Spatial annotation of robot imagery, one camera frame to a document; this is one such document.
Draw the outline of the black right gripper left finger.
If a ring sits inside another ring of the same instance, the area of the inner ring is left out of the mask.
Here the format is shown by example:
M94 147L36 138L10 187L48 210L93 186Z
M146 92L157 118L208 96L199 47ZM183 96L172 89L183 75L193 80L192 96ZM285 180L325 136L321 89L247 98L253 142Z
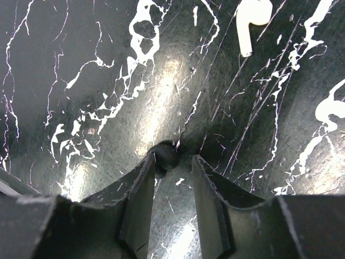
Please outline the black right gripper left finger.
M155 158L83 202L1 197L1 258L146 258Z

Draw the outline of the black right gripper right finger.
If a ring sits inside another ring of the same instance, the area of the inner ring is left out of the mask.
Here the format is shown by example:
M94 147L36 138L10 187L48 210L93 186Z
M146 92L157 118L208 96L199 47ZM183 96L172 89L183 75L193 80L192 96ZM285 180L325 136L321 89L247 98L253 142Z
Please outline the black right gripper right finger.
M264 200L199 155L192 178L203 258L344 258L343 195Z

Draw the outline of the black earbud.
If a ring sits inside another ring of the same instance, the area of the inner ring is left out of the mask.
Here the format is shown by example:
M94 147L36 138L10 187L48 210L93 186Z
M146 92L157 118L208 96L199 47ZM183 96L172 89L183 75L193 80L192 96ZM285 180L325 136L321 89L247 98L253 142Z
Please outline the black earbud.
M180 163L180 155L170 145L157 144L148 150L155 157L155 179L162 179Z

